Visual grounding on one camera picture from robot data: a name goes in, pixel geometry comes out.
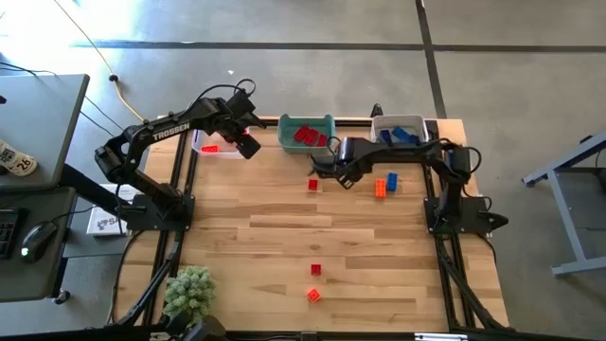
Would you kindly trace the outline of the dark grey desk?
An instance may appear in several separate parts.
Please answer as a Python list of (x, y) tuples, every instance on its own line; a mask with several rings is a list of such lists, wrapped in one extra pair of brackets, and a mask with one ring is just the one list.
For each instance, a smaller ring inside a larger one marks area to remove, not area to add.
[[(43, 298), (64, 302), (69, 298), (69, 294), (61, 289), (66, 266), (63, 250), (75, 202), (76, 194), (71, 188), (0, 196), (0, 208), (22, 207), (27, 210), (11, 257), (0, 260), (0, 302)], [(38, 261), (24, 262), (20, 256), (23, 239), (34, 225), (43, 221), (55, 223), (58, 230)]]

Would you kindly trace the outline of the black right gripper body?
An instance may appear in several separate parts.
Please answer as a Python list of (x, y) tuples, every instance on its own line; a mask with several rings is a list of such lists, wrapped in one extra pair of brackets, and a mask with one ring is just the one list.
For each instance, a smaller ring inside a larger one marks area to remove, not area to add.
[(322, 179), (335, 179), (343, 174), (349, 175), (356, 183), (364, 175), (372, 173), (370, 159), (372, 142), (360, 137), (345, 137), (331, 155), (311, 156), (311, 174)]

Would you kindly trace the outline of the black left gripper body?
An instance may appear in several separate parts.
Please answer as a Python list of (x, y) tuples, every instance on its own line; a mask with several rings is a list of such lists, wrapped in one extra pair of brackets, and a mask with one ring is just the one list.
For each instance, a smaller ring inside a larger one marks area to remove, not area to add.
[(237, 91), (230, 99), (217, 98), (221, 114), (217, 133), (226, 141), (237, 141), (248, 127), (266, 128), (266, 123), (254, 114), (256, 106), (250, 94)]

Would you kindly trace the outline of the white printed booklet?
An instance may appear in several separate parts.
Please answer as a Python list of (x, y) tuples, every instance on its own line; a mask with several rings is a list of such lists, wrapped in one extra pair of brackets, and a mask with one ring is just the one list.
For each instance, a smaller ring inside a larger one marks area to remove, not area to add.
[(119, 221), (115, 215), (95, 206), (91, 210), (86, 234), (95, 237), (124, 235), (126, 227), (125, 221)]

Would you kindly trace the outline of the green artificial plant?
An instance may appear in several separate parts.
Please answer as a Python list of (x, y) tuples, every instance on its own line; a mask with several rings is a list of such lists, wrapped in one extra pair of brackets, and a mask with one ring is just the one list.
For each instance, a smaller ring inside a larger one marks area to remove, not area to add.
[(216, 282), (207, 267), (187, 266), (167, 280), (163, 314), (176, 317), (187, 313), (194, 323), (201, 322), (211, 310)]

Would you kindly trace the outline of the white paper sheet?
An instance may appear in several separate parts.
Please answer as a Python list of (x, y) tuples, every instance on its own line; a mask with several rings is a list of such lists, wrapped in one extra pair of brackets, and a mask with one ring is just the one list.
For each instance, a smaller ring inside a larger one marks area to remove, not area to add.
[(132, 203), (134, 197), (140, 194), (140, 191), (130, 185), (120, 185), (118, 187), (118, 197), (128, 203)]

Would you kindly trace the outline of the black keyboard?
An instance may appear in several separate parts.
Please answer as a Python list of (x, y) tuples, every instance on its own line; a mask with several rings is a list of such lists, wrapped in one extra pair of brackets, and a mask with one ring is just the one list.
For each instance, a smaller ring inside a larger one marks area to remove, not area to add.
[(26, 215), (27, 210), (22, 207), (0, 208), (0, 260), (11, 257)]

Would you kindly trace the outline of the clear plastic bin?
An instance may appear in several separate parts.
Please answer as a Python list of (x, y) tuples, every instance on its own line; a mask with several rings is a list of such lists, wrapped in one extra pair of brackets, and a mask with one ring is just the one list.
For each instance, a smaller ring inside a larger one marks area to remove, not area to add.
[[(235, 131), (236, 135), (242, 135), (244, 132), (250, 132), (248, 128), (243, 128), (239, 123), (233, 120), (218, 120), (215, 123), (216, 130), (212, 134), (208, 134), (205, 130), (194, 130), (191, 140), (191, 149), (201, 157), (212, 157), (222, 159), (243, 159), (236, 148), (235, 142), (226, 141), (222, 133), (230, 133)], [(218, 153), (202, 153), (202, 146), (218, 145), (220, 151)]]

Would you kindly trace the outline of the black rounded object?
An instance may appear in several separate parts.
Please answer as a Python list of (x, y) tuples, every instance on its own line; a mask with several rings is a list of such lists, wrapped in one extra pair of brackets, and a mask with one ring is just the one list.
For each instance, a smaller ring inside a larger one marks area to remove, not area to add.
[(169, 320), (166, 332), (175, 341), (229, 341), (223, 324), (212, 315), (195, 322), (188, 312), (180, 312)]

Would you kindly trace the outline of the silver aluminium bar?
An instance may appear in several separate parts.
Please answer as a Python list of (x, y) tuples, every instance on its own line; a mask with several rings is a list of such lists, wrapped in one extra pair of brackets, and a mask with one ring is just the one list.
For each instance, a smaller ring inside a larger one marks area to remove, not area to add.
[(469, 341), (466, 334), (416, 332), (415, 341)]

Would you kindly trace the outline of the teal plastic bin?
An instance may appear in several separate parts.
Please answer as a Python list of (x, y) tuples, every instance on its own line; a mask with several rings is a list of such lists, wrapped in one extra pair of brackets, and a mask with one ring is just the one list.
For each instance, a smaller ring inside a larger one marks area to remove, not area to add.
[(328, 154), (328, 142), (326, 147), (313, 147), (305, 145), (303, 142), (295, 142), (294, 134), (300, 126), (308, 126), (319, 132), (319, 135), (325, 135), (328, 140), (336, 136), (336, 126), (333, 116), (324, 115), (323, 117), (291, 117), (282, 115), (278, 120), (277, 136), (282, 150), (289, 154)]

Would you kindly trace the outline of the light grey desk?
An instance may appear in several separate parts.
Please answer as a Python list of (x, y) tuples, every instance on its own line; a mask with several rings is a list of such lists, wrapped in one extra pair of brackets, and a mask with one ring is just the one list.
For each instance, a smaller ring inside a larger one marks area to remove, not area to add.
[(0, 192), (55, 188), (60, 183), (90, 77), (0, 76), (0, 139), (37, 161), (25, 177), (0, 175)]

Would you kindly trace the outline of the black computer mouse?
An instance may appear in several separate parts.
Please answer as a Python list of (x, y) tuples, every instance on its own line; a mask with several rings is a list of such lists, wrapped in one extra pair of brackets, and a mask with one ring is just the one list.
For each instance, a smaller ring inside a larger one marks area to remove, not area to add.
[(43, 221), (34, 225), (23, 239), (20, 256), (22, 261), (34, 263), (43, 255), (58, 227), (51, 221)]

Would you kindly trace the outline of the grey metal table frame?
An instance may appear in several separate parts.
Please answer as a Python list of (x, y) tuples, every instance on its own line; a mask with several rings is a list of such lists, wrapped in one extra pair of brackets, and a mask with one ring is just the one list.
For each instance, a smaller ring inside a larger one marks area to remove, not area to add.
[(606, 232), (606, 167), (581, 167), (580, 162), (606, 156), (606, 131), (589, 135), (570, 153), (522, 178), (531, 188), (549, 183), (575, 259), (551, 268), (554, 277), (606, 269), (606, 256), (589, 257), (579, 232)]

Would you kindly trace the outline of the white printed cup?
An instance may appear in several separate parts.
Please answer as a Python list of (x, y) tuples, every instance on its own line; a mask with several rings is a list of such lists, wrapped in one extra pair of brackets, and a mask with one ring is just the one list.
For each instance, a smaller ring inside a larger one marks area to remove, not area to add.
[(34, 157), (21, 153), (0, 139), (0, 166), (16, 176), (29, 176), (37, 168)]

